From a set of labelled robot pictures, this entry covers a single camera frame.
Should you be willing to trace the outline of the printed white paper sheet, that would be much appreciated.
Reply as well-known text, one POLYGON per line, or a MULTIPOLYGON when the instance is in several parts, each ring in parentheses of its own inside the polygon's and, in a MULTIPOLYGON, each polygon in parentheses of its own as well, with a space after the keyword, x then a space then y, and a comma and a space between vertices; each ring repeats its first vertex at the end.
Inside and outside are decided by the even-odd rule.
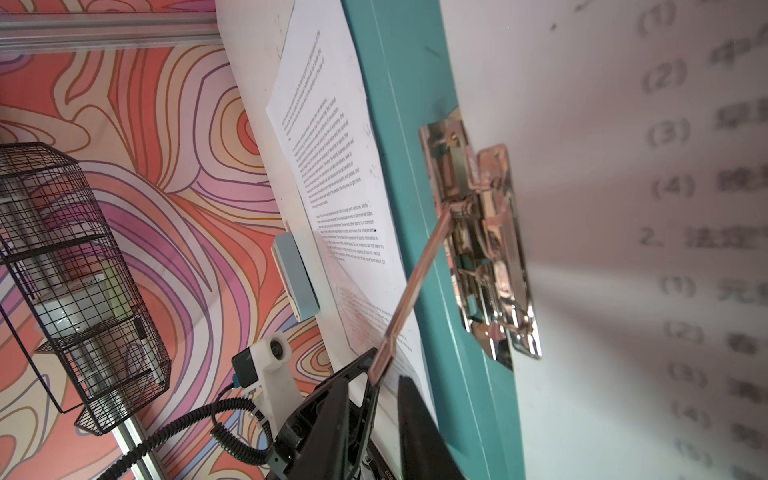
POLYGON ((297 1, 266 113, 294 176, 347 349, 376 347, 406 288, 341 2, 297 1))

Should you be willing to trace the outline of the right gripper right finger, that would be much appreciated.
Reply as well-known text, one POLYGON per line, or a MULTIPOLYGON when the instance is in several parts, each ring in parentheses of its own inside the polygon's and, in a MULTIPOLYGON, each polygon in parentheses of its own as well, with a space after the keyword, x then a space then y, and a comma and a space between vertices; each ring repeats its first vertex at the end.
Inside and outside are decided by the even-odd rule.
POLYGON ((399 377, 397 409, 402 477, 464 479, 410 377, 399 377))

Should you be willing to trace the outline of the metal folder clip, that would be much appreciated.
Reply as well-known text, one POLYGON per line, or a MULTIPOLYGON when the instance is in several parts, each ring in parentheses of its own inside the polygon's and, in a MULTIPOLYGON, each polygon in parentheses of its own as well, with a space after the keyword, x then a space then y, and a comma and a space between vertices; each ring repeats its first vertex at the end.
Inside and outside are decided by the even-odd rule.
POLYGON ((368 382, 380 385, 397 358, 397 341, 439 254, 447 257, 465 330, 490 360, 515 373, 515 353, 539 360, 543 347, 508 148, 475 149, 459 109, 420 127, 419 140, 438 220, 400 291, 368 382))

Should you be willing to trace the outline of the teal paper folder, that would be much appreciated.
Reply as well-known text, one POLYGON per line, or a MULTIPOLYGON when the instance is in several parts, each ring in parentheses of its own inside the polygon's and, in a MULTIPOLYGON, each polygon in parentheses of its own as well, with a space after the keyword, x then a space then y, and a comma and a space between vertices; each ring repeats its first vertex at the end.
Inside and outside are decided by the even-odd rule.
MULTIPOLYGON (((346 1, 404 268, 437 224, 420 127, 459 105, 437 1, 346 1)), ((522 479, 515 377, 465 329, 440 253, 414 309, 437 423, 470 479, 522 479)))

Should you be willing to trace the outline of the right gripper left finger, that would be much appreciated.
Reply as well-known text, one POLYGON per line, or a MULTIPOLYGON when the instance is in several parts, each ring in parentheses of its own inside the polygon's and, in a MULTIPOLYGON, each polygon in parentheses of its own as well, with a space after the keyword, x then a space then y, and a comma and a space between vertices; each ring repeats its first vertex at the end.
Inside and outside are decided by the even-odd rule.
POLYGON ((331 383, 317 422, 288 478, 342 479, 345 475, 348 424, 348 381, 342 379, 331 383))

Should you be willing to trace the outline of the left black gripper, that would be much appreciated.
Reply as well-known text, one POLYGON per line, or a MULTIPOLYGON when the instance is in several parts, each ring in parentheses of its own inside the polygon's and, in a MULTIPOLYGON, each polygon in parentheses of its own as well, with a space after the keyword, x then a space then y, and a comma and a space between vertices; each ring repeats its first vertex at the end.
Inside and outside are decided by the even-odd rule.
MULTIPOLYGON (((277 434, 273 446, 269 449, 268 466, 270 472, 267 474, 269 479, 289 479, 288 475, 294 462, 317 422, 331 383, 342 379, 347 380, 349 397, 349 386, 354 380, 367 375, 376 353, 375 348, 369 349, 342 370, 323 381, 289 416, 277 434)), ((349 433, 345 475, 342 479, 357 479, 361 475, 362 463, 367 454, 378 406, 378 398, 379 389, 366 383, 360 405, 356 405, 349 399, 349 433)))

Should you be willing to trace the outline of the white paper sheets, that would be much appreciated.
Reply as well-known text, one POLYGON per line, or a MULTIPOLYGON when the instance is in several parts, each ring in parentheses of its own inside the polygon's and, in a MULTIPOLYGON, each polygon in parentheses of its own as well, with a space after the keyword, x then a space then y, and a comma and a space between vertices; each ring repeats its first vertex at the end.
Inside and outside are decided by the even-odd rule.
POLYGON ((445 1, 506 146, 542 357, 530 479, 767 475, 767 5, 445 1))

